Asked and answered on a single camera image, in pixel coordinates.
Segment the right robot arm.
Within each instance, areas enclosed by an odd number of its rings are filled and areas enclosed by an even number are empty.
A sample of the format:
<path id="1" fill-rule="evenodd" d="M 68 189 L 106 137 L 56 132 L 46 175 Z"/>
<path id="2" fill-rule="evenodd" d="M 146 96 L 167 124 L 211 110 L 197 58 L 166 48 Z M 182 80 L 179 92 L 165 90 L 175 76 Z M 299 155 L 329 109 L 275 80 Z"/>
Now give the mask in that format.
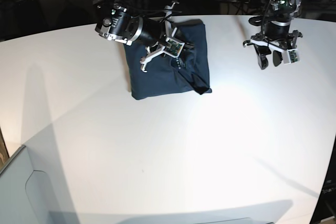
<path id="1" fill-rule="evenodd" d="M 176 38 L 177 27 L 170 20 L 176 13 L 176 2 L 163 9 L 145 10 L 128 5 L 123 0 L 91 0 L 96 9 L 98 22 L 96 32 L 108 41 L 124 45 L 141 44 L 146 56 L 140 59 L 140 68 L 146 67 L 154 58 L 167 55 L 178 59 L 183 51 L 194 48 L 193 44 Z"/>

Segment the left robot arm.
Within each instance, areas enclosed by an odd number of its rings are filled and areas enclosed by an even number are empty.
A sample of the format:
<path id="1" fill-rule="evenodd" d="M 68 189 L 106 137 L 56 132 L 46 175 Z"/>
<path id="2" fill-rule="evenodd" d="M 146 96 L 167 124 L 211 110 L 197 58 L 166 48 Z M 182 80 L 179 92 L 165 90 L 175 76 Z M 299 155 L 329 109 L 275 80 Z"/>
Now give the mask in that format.
<path id="1" fill-rule="evenodd" d="M 254 47 L 260 69 L 268 67 L 269 55 L 275 67 L 300 61 L 297 39 L 303 34 L 298 30 L 290 31 L 300 5 L 301 0 L 266 0 L 264 13 L 248 20 L 249 24 L 259 27 L 260 32 L 244 41 L 243 46 Z"/>

